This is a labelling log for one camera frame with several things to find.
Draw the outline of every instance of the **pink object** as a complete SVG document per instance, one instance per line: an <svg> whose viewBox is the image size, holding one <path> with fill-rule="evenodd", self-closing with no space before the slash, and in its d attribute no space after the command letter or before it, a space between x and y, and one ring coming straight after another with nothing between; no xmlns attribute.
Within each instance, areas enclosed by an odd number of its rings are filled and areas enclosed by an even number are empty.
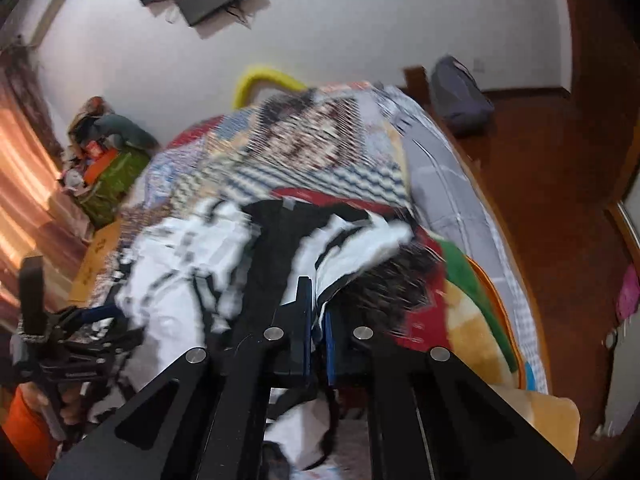
<svg viewBox="0 0 640 480"><path fill-rule="evenodd" d="M618 295L616 304L616 315L618 321L623 322L638 309L638 299L640 299L640 283L638 275L633 265L626 268L625 277L622 279L622 288Z"/></svg>

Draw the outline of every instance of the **garment sleeve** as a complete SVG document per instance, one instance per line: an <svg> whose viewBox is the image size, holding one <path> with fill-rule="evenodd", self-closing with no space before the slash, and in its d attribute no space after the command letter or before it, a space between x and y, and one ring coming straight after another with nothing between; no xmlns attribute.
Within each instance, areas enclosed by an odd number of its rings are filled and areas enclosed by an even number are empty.
<svg viewBox="0 0 640 480"><path fill-rule="evenodd" d="M58 443L50 435L46 422L27 407L20 388L15 390L2 429L29 469L44 480L53 465Z"/></svg>

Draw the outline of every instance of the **human hand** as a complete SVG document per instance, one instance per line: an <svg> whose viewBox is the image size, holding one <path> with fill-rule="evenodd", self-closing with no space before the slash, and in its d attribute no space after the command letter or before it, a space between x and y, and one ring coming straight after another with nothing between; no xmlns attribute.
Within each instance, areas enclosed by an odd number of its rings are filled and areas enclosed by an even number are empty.
<svg viewBox="0 0 640 480"><path fill-rule="evenodd" d="M35 383L23 383L18 387L22 391L24 403L32 412L41 413L43 408L50 405L47 396L40 391ZM60 416L68 426L82 421L81 389L82 383L76 383L69 386L62 393L62 402L65 405L60 410Z"/></svg>

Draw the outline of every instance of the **wooden floor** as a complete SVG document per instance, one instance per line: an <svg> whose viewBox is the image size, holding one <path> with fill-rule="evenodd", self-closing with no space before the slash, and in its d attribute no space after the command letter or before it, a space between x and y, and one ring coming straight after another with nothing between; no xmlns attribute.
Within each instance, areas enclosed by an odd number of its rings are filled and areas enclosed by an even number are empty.
<svg viewBox="0 0 640 480"><path fill-rule="evenodd" d="M616 324L614 302L629 263L604 204L630 132L615 139L590 132L560 96L495 105L494 124L463 139L463 149L479 160L522 258L540 307L553 393L580 410L574 465L589 478L616 447L591 435L602 421L609 381L602 341Z"/></svg>

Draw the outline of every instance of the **gray backpack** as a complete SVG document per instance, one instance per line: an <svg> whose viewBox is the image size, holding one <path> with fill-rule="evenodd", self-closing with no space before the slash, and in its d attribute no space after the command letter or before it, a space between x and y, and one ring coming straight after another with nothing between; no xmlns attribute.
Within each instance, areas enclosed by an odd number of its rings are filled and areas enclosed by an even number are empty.
<svg viewBox="0 0 640 480"><path fill-rule="evenodd" d="M443 57L433 68L430 95L435 112L457 136L481 128L494 113L469 70L453 56Z"/></svg>

